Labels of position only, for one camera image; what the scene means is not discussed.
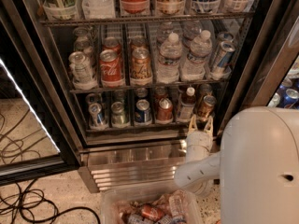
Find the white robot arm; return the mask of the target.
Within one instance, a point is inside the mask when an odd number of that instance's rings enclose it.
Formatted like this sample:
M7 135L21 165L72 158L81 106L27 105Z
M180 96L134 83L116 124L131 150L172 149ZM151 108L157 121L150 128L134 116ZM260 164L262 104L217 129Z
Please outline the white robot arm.
M299 111L252 107L233 116L221 150L175 172L190 189L221 182L221 224L299 224Z

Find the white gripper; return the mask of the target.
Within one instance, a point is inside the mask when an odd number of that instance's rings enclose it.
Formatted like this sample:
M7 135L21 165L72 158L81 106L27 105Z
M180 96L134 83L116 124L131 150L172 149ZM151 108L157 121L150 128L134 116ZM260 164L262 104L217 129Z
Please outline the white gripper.
M213 144L213 117L208 117L203 132L197 130L196 115L193 114L186 138L186 162L200 161L209 156Z

